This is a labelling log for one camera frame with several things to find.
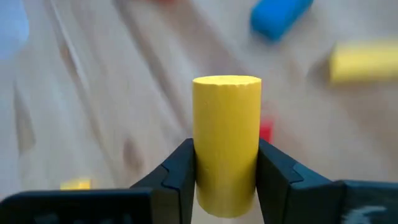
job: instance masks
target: red block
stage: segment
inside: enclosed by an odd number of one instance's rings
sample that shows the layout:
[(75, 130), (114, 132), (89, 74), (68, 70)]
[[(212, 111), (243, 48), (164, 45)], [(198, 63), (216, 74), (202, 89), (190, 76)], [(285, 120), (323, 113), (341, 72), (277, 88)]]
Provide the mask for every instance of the red block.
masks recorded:
[(271, 120), (263, 120), (260, 124), (260, 138), (266, 140), (268, 143), (272, 144), (272, 128), (274, 122)]

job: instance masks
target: wooden block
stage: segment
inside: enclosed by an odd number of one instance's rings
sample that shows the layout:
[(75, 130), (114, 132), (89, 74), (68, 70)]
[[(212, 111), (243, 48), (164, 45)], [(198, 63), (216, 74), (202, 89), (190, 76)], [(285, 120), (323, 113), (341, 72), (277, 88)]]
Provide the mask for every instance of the wooden block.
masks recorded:
[(91, 179), (74, 179), (61, 184), (61, 190), (89, 190), (91, 189)]
[(217, 217), (252, 205), (259, 143), (261, 79), (226, 75), (193, 80), (197, 199)]
[(390, 80), (398, 77), (398, 41), (337, 45), (330, 59), (332, 83)]

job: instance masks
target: wooden table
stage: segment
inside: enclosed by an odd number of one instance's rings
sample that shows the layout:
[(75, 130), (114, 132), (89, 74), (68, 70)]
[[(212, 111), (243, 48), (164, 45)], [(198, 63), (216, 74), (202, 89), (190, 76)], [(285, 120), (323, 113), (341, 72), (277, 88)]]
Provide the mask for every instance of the wooden table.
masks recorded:
[[(279, 44), (249, 29), (255, 0), (26, 0), (30, 36), (0, 62), (0, 196), (93, 179), (127, 187), (192, 135), (191, 81), (263, 79), (274, 143), (331, 179), (398, 181), (396, 84), (331, 88), (339, 40), (398, 33), (395, 0), (319, 0)], [(193, 223), (235, 220), (195, 204)]]

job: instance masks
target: yellow block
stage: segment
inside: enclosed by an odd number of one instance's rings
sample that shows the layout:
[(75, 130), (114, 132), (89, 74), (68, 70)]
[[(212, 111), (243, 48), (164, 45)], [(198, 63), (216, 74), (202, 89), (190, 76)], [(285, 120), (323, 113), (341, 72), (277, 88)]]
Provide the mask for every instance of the yellow block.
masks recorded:
[(331, 55), (332, 83), (389, 80), (398, 77), (398, 41), (340, 44)]
[(259, 144), (261, 79), (213, 76), (193, 80), (197, 199), (217, 217), (252, 205)]
[(74, 179), (61, 184), (61, 190), (89, 190), (91, 189), (90, 179)]

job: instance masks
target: yellow cylinder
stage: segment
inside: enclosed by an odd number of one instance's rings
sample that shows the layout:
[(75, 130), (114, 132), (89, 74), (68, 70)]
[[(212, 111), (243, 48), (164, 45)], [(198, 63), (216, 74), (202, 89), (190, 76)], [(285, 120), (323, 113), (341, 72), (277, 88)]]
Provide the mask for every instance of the yellow cylinder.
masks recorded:
[(197, 199), (217, 217), (252, 205), (256, 187), (261, 79), (225, 75), (193, 80), (193, 143)]

